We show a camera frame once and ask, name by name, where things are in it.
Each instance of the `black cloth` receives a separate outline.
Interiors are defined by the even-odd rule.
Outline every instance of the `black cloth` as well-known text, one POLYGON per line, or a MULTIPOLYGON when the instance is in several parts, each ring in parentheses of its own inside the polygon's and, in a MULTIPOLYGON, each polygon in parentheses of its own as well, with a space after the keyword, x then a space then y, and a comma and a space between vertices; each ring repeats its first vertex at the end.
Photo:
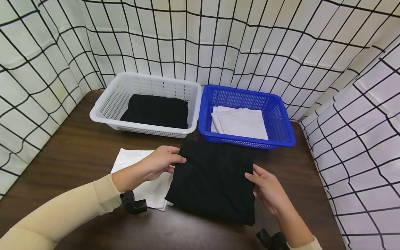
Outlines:
POLYGON ((254 184, 244 177, 253 172, 250 150, 187 141, 179 154, 187 161, 175 166, 167 201, 210 218, 254 224, 254 184))
POLYGON ((121 121, 188 128, 188 102, 162 96, 132 95, 121 121))

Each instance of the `blue plastic basket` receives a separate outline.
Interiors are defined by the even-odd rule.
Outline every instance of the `blue plastic basket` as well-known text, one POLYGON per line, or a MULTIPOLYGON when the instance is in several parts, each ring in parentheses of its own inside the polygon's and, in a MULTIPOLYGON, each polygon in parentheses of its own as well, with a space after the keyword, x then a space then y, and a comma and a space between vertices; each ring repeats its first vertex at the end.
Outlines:
POLYGON ((204 87, 200 105, 199 131, 209 142, 252 148, 271 150, 279 146, 293 147, 296 143, 288 113, 279 96, 217 85, 204 87), (211 113, 214 106, 261 110, 269 140, 210 132, 211 113))

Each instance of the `wooden table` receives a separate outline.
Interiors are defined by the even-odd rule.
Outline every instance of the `wooden table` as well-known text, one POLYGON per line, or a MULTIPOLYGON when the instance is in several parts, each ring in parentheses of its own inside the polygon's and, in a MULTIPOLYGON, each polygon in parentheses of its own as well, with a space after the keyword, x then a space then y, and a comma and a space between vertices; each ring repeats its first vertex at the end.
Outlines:
MULTIPOLYGON (((153 150, 183 139, 113 130, 90 120, 101 91, 89 92, 0 201, 0 236, 31 211, 72 188, 111 171, 120 148, 153 150)), ((345 249, 300 126, 292 123, 293 148, 254 150, 255 163, 275 174, 324 250, 345 249)), ((188 136, 196 139, 197 132, 188 136)), ((136 216, 120 207, 79 227, 58 249, 263 249, 255 234, 279 231, 255 203, 256 224, 243 226, 194 216, 174 207, 136 216)))

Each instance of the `folded white cloth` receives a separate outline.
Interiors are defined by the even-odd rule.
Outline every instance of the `folded white cloth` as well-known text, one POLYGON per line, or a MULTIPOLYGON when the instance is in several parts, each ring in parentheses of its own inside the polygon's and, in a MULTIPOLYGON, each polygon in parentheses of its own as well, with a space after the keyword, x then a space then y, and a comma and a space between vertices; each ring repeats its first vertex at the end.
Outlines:
POLYGON ((211 132, 268 140, 261 110, 217 106, 211 118, 211 132))
POLYGON ((236 111, 238 109, 236 108, 229 108, 229 107, 224 107, 224 106, 214 106, 212 108, 212 113, 211 113, 211 132, 214 133, 218 133, 218 130, 215 128, 215 124, 217 126, 219 126, 219 129, 221 130, 221 125, 220 122, 218 120, 218 115, 216 115, 217 113, 222 113, 222 112, 226 112, 226 111, 236 111))
MULTIPOLYGON (((153 150, 125 150, 121 148, 111 173, 139 162, 152 152, 153 150)), ((165 211, 167 201, 164 198, 167 195, 171 182, 172 174, 168 172, 162 173, 155 180, 143 182, 133 190, 135 200, 146 199, 147 207, 165 211)))

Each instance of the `basket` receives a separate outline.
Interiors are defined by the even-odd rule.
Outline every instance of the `basket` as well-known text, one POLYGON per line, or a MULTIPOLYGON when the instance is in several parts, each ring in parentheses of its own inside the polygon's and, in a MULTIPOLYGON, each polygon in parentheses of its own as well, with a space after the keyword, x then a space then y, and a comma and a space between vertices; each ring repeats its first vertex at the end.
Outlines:
POLYGON ((252 148, 271 150, 279 146, 293 147, 296 143, 288 113, 279 96, 216 85, 204 87, 200 106, 199 131, 209 142, 229 143, 252 148), (269 140, 210 132, 213 106, 261 110, 269 140))
POLYGON ((90 111, 90 118, 116 130, 185 138, 196 129, 200 99, 201 86, 196 82, 123 72, 119 73, 101 94, 90 111), (187 101, 188 128, 169 128, 120 121, 121 116, 128 109, 129 99, 133 94, 175 97, 187 101))

